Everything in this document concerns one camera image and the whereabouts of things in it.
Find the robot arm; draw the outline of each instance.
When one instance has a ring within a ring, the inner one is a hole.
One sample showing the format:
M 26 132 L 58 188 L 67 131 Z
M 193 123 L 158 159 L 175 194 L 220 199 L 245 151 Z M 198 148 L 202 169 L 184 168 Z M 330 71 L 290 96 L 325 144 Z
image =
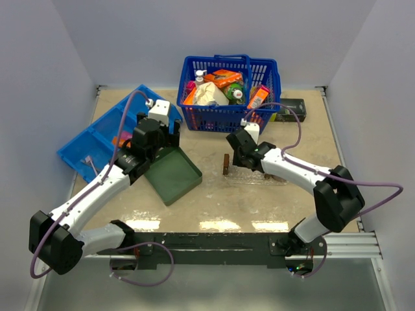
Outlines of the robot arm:
M 149 106 L 151 109 L 148 115 L 137 114 L 137 126 L 132 133 L 130 147 L 127 146 L 127 142 L 121 147 L 105 180 L 102 180 L 102 177 L 110 165 L 106 165 L 91 183 L 68 202 L 49 214 L 38 211 L 30 219 L 29 250 L 32 253 L 39 246 L 47 230 L 55 221 L 61 219 L 39 254 L 39 258 L 56 273 L 67 273 L 86 255 L 118 248 L 131 242 L 134 230 L 119 220 L 98 229 L 82 229 L 110 199 L 127 189 L 150 168 L 160 148 L 179 145 L 178 121 L 173 124 L 173 133 L 169 133 L 171 104 L 165 100 L 157 100 L 155 105 L 150 102 Z M 83 198 L 69 213 L 67 208 L 81 197 Z
M 364 207 L 364 200 L 357 186 L 334 181 L 317 174 L 317 172 L 325 172 L 353 180 L 346 168 L 342 166 L 337 166 L 334 169 L 319 167 L 289 154 L 283 156 L 281 149 L 276 148 L 273 144 L 263 142 L 258 145 L 258 137 L 259 126 L 253 122 L 247 122 L 243 127 L 227 136 L 227 140 L 234 150 L 233 164 L 277 175 L 300 186 L 314 196 L 316 212 L 292 228 L 286 238 L 278 241 L 279 247 L 287 252 L 287 256 L 300 253 L 307 244 L 329 231 L 341 232 Z M 316 173 L 288 162 L 286 157 L 314 168 Z

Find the orange carton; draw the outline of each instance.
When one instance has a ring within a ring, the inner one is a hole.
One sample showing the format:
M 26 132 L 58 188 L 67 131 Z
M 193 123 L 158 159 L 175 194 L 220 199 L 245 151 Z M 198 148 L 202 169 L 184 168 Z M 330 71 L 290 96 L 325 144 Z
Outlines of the orange carton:
M 231 83 L 242 81 L 242 74 L 235 71 L 220 69 L 204 77 L 205 82 L 213 82 L 218 88 L 223 88 Z
M 270 89 L 266 86 L 257 87 L 254 91 L 254 95 L 251 95 L 251 101 L 249 101 L 248 109 L 254 109 L 261 105 L 269 94 Z

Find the blue tray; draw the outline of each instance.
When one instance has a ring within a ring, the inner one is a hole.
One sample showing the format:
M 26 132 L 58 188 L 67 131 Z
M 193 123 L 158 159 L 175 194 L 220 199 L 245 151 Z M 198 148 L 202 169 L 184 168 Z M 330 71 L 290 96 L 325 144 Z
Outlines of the blue tray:
M 137 89 L 144 92 L 154 101 L 163 99 L 143 84 L 137 87 Z M 130 95 L 122 99 L 122 101 L 108 110 L 101 118 L 96 120 L 74 139 L 58 150 L 58 155 L 62 158 L 62 160 L 64 160 L 71 168 L 76 170 L 88 183 L 95 178 L 95 173 L 91 167 L 83 164 L 81 160 L 85 159 L 87 156 L 91 156 L 95 167 L 98 169 L 102 169 L 110 162 L 114 151 L 112 139 L 117 136 L 121 116 L 123 115 L 129 96 Z M 137 125 L 137 113 L 139 112 L 148 113 L 148 108 L 145 105 L 144 98 L 140 95 L 136 95 L 132 100 L 130 109 L 128 110 L 124 124 L 124 131 L 132 133 L 132 130 Z M 175 106 L 172 106 L 169 120 L 169 131 L 170 133 L 173 133 L 174 120 L 182 121 L 182 116 L 179 114 Z

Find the dark green tray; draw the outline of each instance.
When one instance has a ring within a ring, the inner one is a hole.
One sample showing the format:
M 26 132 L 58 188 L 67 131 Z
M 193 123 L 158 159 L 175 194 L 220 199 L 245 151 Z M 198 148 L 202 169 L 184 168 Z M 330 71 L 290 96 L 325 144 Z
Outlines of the dark green tray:
M 202 182 L 202 172 L 180 147 L 164 148 L 144 174 L 166 206 Z

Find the white bottle cap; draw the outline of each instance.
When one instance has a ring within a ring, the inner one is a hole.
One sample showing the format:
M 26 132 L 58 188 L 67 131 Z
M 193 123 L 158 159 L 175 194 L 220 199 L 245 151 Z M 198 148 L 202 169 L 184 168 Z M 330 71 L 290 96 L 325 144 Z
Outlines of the white bottle cap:
M 196 77 L 204 76 L 207 70 L 196 70 Z
M 235 91 L 233 91 L 233 97 L 235 97 L 236 99 L 242 98 L 243 95 L 244 93 L 242 93 L 240 89 L 236 89 Z

